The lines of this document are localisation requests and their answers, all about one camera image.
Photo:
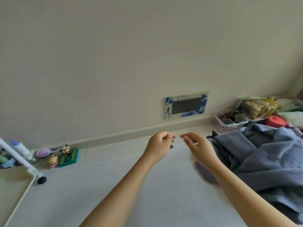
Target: forearm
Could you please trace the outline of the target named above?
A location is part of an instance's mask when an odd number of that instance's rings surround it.
[[[297,226],[254,192],[222,163],[209,171],[248,227]]]
[[[124,226],[152,164],[141,157],[81,227]]]

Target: gray floor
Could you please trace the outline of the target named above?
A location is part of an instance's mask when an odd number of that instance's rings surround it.
[[[176,131],[208,135],[212,125]],[[26,194],[9,227],[79,226],[127,173],[149,137],[82,150],[79,162],[46,170],[47,183]],[[150,172],[127,226],[244,227],[223,191],[208,184],[177,138],[174,148]]]

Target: red lid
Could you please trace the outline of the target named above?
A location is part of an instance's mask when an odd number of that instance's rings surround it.
[[[270,116],[268,118],[272,123],[281,125],[281,126],[286,126],[287,125],[287,121],[286,119],[279,117],[279,116]]]

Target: blue cap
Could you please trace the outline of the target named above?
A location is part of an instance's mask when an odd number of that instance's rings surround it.
[[[14,146],[18,146],[20,143],[17,142],[17,141],[12,141],[12,144],[13,144]]]

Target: pile of clothes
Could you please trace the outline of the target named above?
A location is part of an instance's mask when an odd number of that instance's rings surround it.
[[[303,140],[291,129],[252,124],[207,137],[235,175],[296,224],[303,224]],[[210,172],[197,167],[211,183]]]

